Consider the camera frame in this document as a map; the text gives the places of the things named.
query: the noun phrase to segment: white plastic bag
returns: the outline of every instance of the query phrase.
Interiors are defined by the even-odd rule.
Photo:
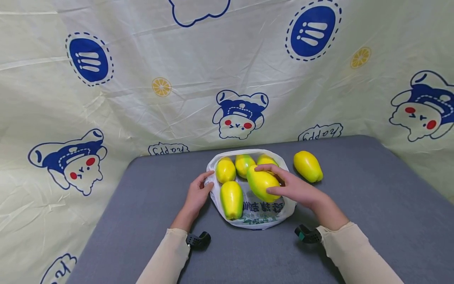
[[[235,162],[236,155],[240,154],[249,154],[254,159],[254,161],[257,161],[257,158],[261,154],[267,154],[276,161],[279,167],[288,170],[284,159],[273,152],[263,149],[245,149],[225,152],[216,155],[208,164],[207,171],[215,170],[218,161],[223,157],[230,157],[232,161]],[[214,182],[213,190],[210,193],[211,199],[213,200],[214,205],[216,206],[221,216],[230,224],[240,228],[264,230],[281,223],[282,221],[287,219],[287,217],[291,216],[295,211],[295,201],[282,196],[273,203],[267,203],[255,196],[255,194],[251,191],[251,188],[249,187],[246,179],[243,179],[237,175],[235,181],[239,183],[241,189],[243,190],[244,200],[243,214],[241,218],[233,221],[226,219],[224,209],[222,208],[220,196],[222,184],[217,181],[214,174],[207,178],[207,180],[205,181],[205,184]]]

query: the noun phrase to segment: cartoon bear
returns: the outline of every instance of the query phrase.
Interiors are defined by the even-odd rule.
[[[262,112],[268,106],[268,96],[264,93],[248,96],[222,90],[216,95],[216,101],[221,107],[214,113],[212,122],[219,125],[222,139],[244,140],[265,121]]]
[[[99,167],[107,154],[103,141],[102,131],[92,129],[78,140],[39,144],[29,152],[28,160],[38,168],[47,168],[61,188],[73,186],[88,196],[95,181],[103,179]]]
[[[410,142],[445,135],[454,125],[454,85],[439,74],[424,70],[411,78],[410,86],[410,90],[391,100],[396,109],[390,123],[407,128]]]

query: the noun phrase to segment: right hand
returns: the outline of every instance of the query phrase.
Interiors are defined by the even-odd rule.
[[[286,196],[301,203],[315,213],[320,225],[335,231],[349,222],[345,214],[327,194],[302,179],[275,164],[262,164],[255,168],[255,171],[261,170],[273,172],[284,182],[283,186],[267,188],[267,193]]]
[[[263,170],[273,172],[284,182],[283,186],[268,188],[266,192],[269,194],[286,196],[309,209],[312,209],[314,203],[329,198],[325,193],[314,186],[288,171],[279,168],[275,164],[261,164],[255,168],[255,171],[257,172]]]

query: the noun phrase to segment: beige sleeve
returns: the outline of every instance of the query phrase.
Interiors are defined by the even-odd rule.
[[[394,270],[370,245],[358,225],[349,222],[337,231],[317,228],[326,255],[339,268],[347,284],[403,283]]]
[[[181,229],[167,229],[136,284],[174,284],[178,281],[189,256],[186,243],[188,233]]]

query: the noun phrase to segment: fabric backdrop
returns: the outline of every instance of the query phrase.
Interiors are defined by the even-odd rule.
[[[454,202],[453,11],[2,0],[0,282],[64,283],[141,155],[370,135]]]

